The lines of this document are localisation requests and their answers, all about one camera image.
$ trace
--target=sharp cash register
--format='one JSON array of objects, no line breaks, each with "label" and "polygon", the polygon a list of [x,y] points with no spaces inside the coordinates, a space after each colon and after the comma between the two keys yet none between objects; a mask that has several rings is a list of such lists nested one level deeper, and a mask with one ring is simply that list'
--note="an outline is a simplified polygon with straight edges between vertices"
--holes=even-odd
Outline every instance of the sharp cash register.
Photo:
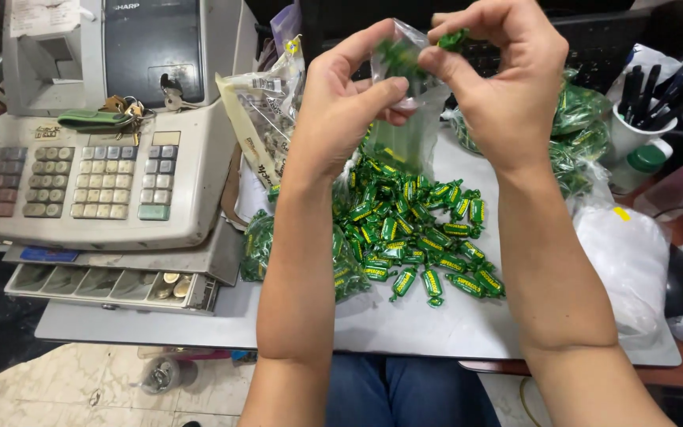
[{"label": "sharp cash register", "polygon": [[[5,292],[211,316],[242,246],[219,211],[237,141],[215,73],[251,71],[255,18],[240,0],[78,3],[7,1]],[[150,114],[128,133],[58,123],[112,96]]]}]

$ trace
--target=pen holder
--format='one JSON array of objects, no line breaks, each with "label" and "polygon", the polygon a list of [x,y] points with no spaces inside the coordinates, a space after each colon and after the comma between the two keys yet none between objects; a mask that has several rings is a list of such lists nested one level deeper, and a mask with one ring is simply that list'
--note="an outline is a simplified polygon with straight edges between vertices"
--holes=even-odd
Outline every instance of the pen holder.
[{"label": "pen holder", "polygon": [[[660,138],[666,132],[674,129],[678,123],[678,119],[674,118],[672,121],[669,121],[669,124],[666,125],[665,128],[660,129],[659,131],[643,131],[637,129],[624,121],[619,115],[620,103],[621,101],[616,102],[613,105],[613,110],[610,115],[609,127],[612,146],[605,155],[605,158],[601,160],[604,167],[612,166],[614,163],[626,157],[632,150],[647,144],[648,141]],[[658,100],[653,98],[650,101],[650,108],[653,108],[657,103]],[[664,107],[663,110],[661,110],[661,112],[667,111],[669,111],[668,107]]]}]

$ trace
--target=marble floor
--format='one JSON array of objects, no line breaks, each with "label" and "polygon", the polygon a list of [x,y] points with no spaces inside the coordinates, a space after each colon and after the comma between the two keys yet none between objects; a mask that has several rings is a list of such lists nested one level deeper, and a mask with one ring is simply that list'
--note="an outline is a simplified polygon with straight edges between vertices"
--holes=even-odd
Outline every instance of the marble floor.
[{"label": "marble floor", "polygon": [[[230,359],[197,362],[195,383],[162,396],[128,385],[145,362],[136,346],[67,344],[0,374],[0,427],[234,427],[254,365]],[[480,374],[504,427],[534,427],[521,405],[521,377]],[[551,425],[536,384],[526,403],[542,426]]]}]

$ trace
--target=yellow cable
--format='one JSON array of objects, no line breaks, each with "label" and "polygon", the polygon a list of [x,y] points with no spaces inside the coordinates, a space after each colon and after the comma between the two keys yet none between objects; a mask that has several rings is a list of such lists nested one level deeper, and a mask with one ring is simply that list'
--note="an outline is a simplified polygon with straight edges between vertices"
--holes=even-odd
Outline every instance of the yellow cable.
[{"label": "yellow cable", "polygon": [[542,425],[539,422],[536,422],[536,419],[534,418],[533,415],[531,415],[531,411],[529,411],[529,407],[526,406],[526,396],[524,395],[524,387],[526,386],[526,383],[528,383],[529,377],[524,377],[524,379],[521,380],[521,386],[519,387],[518,393],[521,395],[521,403],[524,405],[524,410],[526,411],[526,415],[531,418],[531,422],[536,425],[536,427],[542,427]]}]

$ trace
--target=hand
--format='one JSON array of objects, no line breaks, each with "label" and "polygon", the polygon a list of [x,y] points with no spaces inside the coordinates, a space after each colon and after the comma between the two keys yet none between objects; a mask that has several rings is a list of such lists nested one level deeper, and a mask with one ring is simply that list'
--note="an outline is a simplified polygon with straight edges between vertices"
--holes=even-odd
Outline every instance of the hand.
[{"label": "hand", "polygon": [[302,181],[332,182],[341,173],[374,119],[403,125],[407,117],[388,107],[400,101],[408,89],[404,77],[373,84],[353,82],[350,76],[381,40],[394,35],[394,21],[387,19],[358,31],[309,65],[297,128],[284,171],[302,175]]},{"label": "hand", "polygon": [[479,0],[464,11],[435,14],[428,36],[468,28],[473,39],[500,49],[499,73],[481,78],[463,59],[439,47],[418,62],[447,83],[465,117],[468,134],[498,173],[542,166],[558,102],[568,43],[534,0]]}]

